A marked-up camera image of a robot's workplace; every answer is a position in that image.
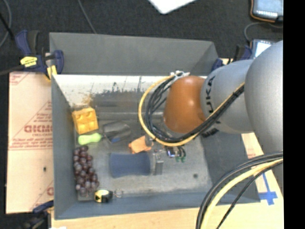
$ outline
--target blue clamp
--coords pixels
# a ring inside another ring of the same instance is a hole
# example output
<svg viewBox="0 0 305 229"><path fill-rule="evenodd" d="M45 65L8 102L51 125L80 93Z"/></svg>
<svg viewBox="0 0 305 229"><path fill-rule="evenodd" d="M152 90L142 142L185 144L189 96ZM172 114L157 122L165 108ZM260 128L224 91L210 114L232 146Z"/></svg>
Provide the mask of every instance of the blue clamp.
<svg viewBox="0 0 305 229"><path fill-rule="evenodd" d="M63 52L55 50L50 56L44 57L36 53L36 38L38 31L22 30L15 36L17 47L22 51L25 61L30 61L28 64L23 64L23 70L29 72L42 72L50 78L48 72L49 66L46 65L46 60L52 59L55 61L57 73L61 73L64 66Z"/></svg>

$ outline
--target blue tape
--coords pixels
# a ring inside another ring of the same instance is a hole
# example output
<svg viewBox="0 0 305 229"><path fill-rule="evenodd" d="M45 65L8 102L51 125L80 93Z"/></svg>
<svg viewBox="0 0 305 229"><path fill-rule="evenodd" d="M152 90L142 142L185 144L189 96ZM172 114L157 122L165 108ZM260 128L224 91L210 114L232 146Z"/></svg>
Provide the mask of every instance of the blue tape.
<svg viewBox="0 0 305 229"><path fill-rule="evenodd" d="M268 185L268 181L267 181L267 177L266 174L263 173L263 179L267 188L267 192L263 192L263 193L258 193L258 196L261 200L266 199L268 205L273 205L275 204L273 199L277 198L276 192L274 191L270 191L269 185Z"/></svg>

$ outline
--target purple grapes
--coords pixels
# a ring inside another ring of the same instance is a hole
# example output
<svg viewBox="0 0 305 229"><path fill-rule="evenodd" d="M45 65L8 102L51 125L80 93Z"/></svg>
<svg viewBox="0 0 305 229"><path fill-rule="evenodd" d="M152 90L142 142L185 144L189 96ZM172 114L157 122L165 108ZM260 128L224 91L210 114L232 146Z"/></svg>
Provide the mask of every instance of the purple grapes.
<svg viewBox="0 0 305 229"><path fill-rule="evenodd" d="M93 157L88 154L88 146L83 145L73 150L75 190L81 197L87 197L99 187L97 174L92 167Z"/></svg>

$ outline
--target electronic device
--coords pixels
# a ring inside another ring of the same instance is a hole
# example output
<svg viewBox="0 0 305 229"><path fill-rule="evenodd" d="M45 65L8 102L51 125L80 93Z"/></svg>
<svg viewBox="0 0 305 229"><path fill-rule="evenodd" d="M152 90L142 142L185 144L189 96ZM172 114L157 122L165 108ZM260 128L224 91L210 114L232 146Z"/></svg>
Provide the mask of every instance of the electronic device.
<svg viewBox="0 0 305 229"><path fill-rule="evenodd" d="M261 21L282 22L284 0L251 0L250 15Z"/></svg>
<svg viewBox="0 0 305 229"><path fill-rule="evenodd" d="M269 40L253 39L251 41L251 50L252 50L251 58L255 59L258 55L260 55L263 51L265 51L274 43L275 42Z"/></svg>

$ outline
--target gray plastic object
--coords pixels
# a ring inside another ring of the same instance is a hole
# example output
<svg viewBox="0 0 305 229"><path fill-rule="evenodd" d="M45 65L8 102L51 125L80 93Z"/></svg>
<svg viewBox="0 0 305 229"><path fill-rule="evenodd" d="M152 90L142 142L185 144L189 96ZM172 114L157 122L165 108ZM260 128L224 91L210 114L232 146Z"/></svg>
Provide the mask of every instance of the gray plastic object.
<svg viewBox="0 0 305 229"><path fill-rule="evenodd" d="M205 117L214 112L245 81L247 71L252 62L253 60L236 61L209 74L201 89L201 106ZM231 134L253 131L248 118L244 94L241 94L229 106L213 127Z"/></svg>
<svg viewBox="0 0 305 229"><path fill-rule="evenodd" d="M264 153L283 150L283 45L280 41L252 63L245 81L245 103ZM283 166L274 170L284 194Z"/></svg>
<svg viewBox="0 0 305 229"><path fill-rule="evenodd" d="M265 154L283 150L283 41L254 60L236 61L213 71L201 90L204 115L208 117L242 82L244 93L213 127L231 134L254 132ZM274 174L284 193L283 166Z"/></svg>
<svg viewBox="0 0 305 229"><path fill-rule="evenodd" d="M123 121L113 121L103 125L103 134L110 143L116 143L127 138L131 129Z"/></svg>

